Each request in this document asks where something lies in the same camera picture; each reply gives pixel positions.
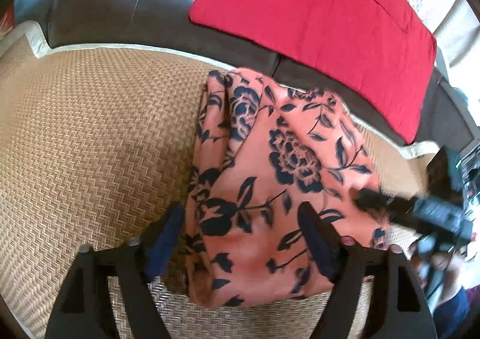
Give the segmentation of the woven bamboo bed mat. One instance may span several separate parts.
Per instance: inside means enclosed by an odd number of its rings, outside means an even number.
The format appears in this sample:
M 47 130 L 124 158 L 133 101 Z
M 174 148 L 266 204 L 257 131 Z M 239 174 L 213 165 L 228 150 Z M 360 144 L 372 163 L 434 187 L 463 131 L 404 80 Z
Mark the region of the woven bamboo bed mat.
M 27 338 L 44 338 L 80 245 L 117 247 L 186 196 L 194 124 L 210 71 L 234 68 L 165 48 L 51 49 L 27 21 L 1 36 L 1 297 Z M 427 142 L 401 148 L 352 114 L 393 193 L 426 193 Z M 150 285 L 173 338 L 308 338 L 328 293 L 253 308 L 205 309 L 184 263 Z

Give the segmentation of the white textured curtain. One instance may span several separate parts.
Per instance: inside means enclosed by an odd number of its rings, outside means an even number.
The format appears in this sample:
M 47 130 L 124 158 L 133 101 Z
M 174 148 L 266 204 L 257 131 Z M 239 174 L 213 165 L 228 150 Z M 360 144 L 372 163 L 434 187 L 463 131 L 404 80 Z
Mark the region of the white textured curtain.
M 436 37 L 453 77 L 479 67 L 479 20 L 466 0 L 408 0 Z

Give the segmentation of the red knitted cloth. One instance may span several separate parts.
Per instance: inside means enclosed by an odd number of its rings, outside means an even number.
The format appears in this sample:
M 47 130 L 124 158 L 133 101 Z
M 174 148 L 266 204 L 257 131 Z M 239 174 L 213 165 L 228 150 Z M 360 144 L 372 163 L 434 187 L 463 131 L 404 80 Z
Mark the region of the red knitted cloth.
M 195 0 L 189 17 L 339 81 L 414 140 L 437 45 L 407 0 Z

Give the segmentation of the red gift box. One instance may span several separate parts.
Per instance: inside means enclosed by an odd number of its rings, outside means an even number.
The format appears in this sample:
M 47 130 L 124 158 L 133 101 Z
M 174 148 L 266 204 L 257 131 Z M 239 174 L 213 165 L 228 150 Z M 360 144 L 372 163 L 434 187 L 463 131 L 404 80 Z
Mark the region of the red gift box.
M 14 5 L 11 4 L 0 20 L 0 39 L 3 39 L 15 26 L 15 10 Z

